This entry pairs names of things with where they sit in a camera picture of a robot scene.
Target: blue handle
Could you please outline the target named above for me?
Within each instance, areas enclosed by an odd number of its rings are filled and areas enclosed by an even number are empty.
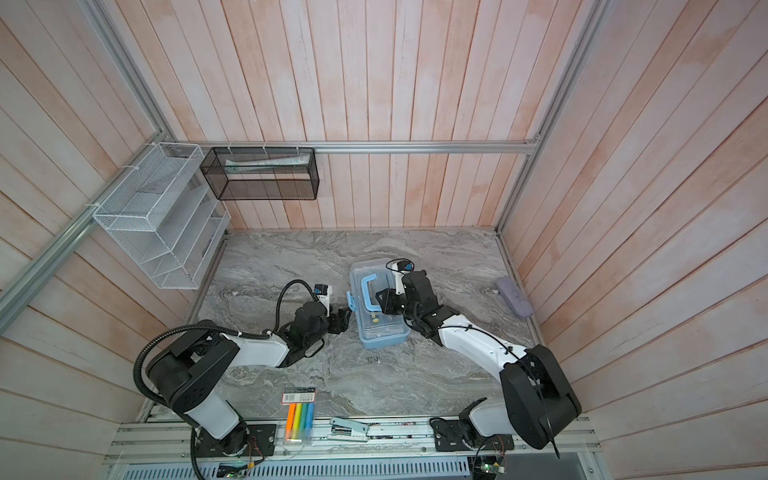
[[[355,305],[355,299],[352,298],[352,294],[350,292],[346,293],[346,304],[349,306],[349,309],[353,312],[357,311],[357,305]]]
[[[362,284],[362,300],[366,303],[366,308],[369,312],[381,312],[382,307],[379,305],[374,305],[373,302],[371,302],[371,293],[369,292],[370,288],[368,288],[368,284],[371,283],[373,280],[376,280],[375,273],[368,275],[364,279],[360,280],[360,283]]]

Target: barcode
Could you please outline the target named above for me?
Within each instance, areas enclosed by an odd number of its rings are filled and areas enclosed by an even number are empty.
[[[315,401],[313,393],[284,393],[283,403],[311,403]]]

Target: white mesh file organizer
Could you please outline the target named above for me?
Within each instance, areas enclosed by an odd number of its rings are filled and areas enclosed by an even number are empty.
[[[194,173],[194,144],[157,144],[94,213],[94,219],[160,288],[196,289],[230,215]]]

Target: barcode label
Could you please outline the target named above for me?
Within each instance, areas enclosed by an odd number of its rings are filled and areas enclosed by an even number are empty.
[[[314,403],[315,388],[301,387],[283,390],[283,404],[288,403]]]

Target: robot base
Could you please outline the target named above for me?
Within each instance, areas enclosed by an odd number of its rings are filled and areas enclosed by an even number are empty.
[[[259,450],[264,454],[265,457],[269,457],[274,455],[275,453],[275,432],[277,431],[277,424],[275,423],[263,423],[258,425],[247,425],[248,428],[248,434],[247,436],[255,437],[256,442],[259,446]],[[195,455],[198,458],[208,458],[208,457],[223,457],[223,456],[234,456],[234,457],[240,457],[240,456],[248,456],[248,445],[245,445],[245,448],[243,451],[238,455],[232,455],[230,452],[225,452],[224,447],[222,446],[221,440],[216,440],[214,437],[210,436],[208,432],[205,431],[205,429],[201,429],[200,436],[198,437],[198,444],[197,444],[197,450],[195,451]],[[253,456],[256,457],[259,455],[259,452],[254,451]]]

